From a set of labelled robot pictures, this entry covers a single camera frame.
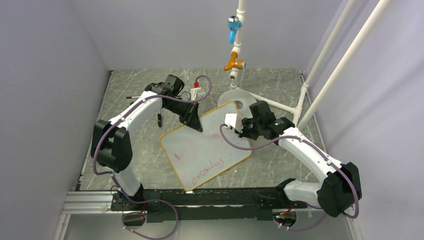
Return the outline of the yellow-framed whiteboard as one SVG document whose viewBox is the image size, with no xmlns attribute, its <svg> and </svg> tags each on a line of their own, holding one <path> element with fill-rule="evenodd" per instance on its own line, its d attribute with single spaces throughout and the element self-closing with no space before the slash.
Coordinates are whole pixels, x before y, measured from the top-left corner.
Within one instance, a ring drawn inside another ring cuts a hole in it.
<svg viewBox="0 0 424 240">
<path fill-rule="evenodd" d="M 237 146 L 234 147 L 220 133 L 226 114 L 238 112 L 236 103 L 230 101 L 199 118 L 202 132 L 181 125 L 160 137 L 160 145 L 185 191 L 196 189 L 251 156 L 247 138 L 239 138 L 232 129 L 224 128 L 227 139 Z"/>
</svg>

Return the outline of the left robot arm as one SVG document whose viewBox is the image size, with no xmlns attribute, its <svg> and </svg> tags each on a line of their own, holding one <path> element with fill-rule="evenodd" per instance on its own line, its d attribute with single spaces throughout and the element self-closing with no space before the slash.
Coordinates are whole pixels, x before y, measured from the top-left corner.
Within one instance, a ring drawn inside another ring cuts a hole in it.
<svg viewBox="0 0 424 240">
<path fill-rule="evenodd" d="M 180 97 L 184 86 L 183 80 L 170 74 L 163 82 L 150 83 L 141 96 L 116 117 L 99 119 L 94 124 L 90 150 L 93 172 L 98 176 L 110 175 L 124 195 L 124 204 L 131 210 L 139 209 L 145 199 L 144 187 L 130 166 L 133 132 L 161 109 L 177 115 L 181 124 L 203 132 L 199 102 Z"/>
</svg>

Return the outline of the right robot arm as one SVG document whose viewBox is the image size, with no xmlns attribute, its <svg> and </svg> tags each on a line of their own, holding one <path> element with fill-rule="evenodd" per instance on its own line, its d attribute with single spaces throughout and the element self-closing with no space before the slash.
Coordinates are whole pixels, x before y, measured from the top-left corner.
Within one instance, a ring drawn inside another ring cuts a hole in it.
<svg viewBox="0 0 424 240">
<path fill-rule="evenodd" d="M 294 155 L 318 179 L 317 183 L 294 178 L 283 181 L 276 187 L 276 203 L 287 208 L 293 202 L 304 202 L 322 209 L 331 217 L 347 216 L 347 209 L 354 207 L 349 218 L 357 218 L 362 197 L 358 167 L 352 162 L 342 163 L 329 156 L 309 141 L 291 120 L 277 118 L 267 102 L 258 101 L 251 104 L 249 109 L 251 117 L 238 116 L 235 120 L 234 128 L 238 136 L 252 140 L 263 137 L 269 144 L 275 144 Z"/>
</svg>

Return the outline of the white perforated disc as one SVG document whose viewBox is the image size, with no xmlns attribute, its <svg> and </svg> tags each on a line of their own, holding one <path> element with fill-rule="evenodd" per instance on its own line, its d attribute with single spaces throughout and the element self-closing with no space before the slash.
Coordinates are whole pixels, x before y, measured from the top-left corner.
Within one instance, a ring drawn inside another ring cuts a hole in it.
<svg viewBox="0 0 424 240">
<path fill-rule="evenodd" d="M 257 100 L 248 92 L 242 89 L 231 89 L 225 91 L 219 98 L 217 105 L 221 106 L 227 102 L 234 102 L 240 112 L 250 112 L 250 105 Z"/>
</svg>

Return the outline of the blue valve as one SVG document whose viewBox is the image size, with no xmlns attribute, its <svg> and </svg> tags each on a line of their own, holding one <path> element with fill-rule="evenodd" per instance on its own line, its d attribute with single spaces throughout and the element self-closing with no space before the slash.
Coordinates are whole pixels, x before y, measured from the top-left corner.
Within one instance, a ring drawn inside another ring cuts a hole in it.
<svg viewBox="0 0 424 240">
<path fill-rule="evenodd" d="M 237 16 L 232 15 L 227 19 L 227 26 L 229 28 L 228 43 L 233 44 L 236 40 L 238 29 L 242 26 L 242 22 Z"/>
</svg>

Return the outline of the white PVC pipe frame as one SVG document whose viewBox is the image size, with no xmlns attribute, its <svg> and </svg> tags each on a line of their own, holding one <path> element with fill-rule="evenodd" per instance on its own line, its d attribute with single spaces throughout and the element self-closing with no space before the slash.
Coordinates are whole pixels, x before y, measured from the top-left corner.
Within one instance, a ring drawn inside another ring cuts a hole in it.
<svg viewBox="0 0 424 240">
<path fill-rule="evenodd" d="M 272 101 L 268 98 L 259 96 L 257 94 L 253 94 L 251 92 L 242 90 L 243 93 L 252 96 L 253 98 L 257 100 L 263 100 L 266 101 L 268 104 L 270 104 L 273 107 L 276 107 L 278 109 L 284 110 L 286 112 L 289 112 L 293 115 L 293 123 L 299 128 L 300 130 L 303 129 L 307 123 L 310 121 L 310 119 L 315 115 L 316 110 L 318 109 L 320 103 L 323 101 L 325 96 L 327 95 L 330 88 L 333 86 L 333 84 L 336 82 L 339 75 L 342 73 L 342 71 L 346 68 L 349 61 L 353 58 L 354 54 L 359 50 L 359 47 L 364 43 L 366 37 L 371 33 L 371 30 L 374 28 L 374 26 L 377 24 L 378 20 L 382 17 L 383 13 L 387 10 L 389 5 L 392 3 L 391 0 L 380 0 L 376 6 L 374 7 L 373 11 L 370 13 L 369 17 L 365 21 L 365 23 L 362 25 L 361 29 L 357 33 L 356 37 L 351 42 L 350 46 L 345 51 L 344 55 L 338 62 L 337 66 L 334 68 L 333 72 L 331 73 L 330 77 L 328 78 L 327 82 L 322 87 L 320 93 L 317 95 L 314 102 L 312 102 L 309 106 L 309 109 L 304 114 L 302 118 L 301 113 L 303 109 L 303 102 L 305 100 L 305 97 L 307 97 L 308 89 L 311 84 L 311 82 L 315 79 L 316 74 L 318 73 L 319 68 L 324 63 L 324 58 L 327 55 L 328 51 L 330 50 L 331 46 L 333 45 L 336 36 L 341 31 L 342 26 L 344 25 L 347 17 L 349 16 L 353 6 L 355 5 L 354 0 L 349 0 L 343 11 L 341 12 L 339 18 L 337 19 L 330 35 L 328 36 L 328 39 L 326 40 L 320 54 L 318 55 L 309 75 L 307 76 L 307 79 L 303 82 L 299 100 L 296 105 L 296 107 L 289 107 L 287 105 L 278 103 L 276 101 Z"/>
</svg>

